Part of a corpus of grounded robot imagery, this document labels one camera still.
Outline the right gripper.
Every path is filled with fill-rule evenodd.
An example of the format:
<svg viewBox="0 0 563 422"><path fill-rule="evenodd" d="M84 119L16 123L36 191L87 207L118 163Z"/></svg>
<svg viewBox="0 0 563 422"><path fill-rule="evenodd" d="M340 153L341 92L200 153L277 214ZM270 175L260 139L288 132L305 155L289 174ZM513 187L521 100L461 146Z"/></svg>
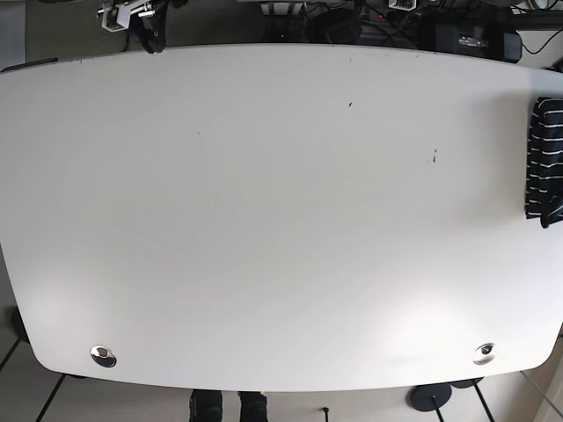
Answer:
<svg viewBox="0 0 563 422"><path fill-rule="evenodd" d="M168 4L156 4L155 6L152 1L143 0L103 1L99 8L99 15L115 16L116 18L132 16L131 35L149 54L162 53L166 48L167 12Z"/></svg>

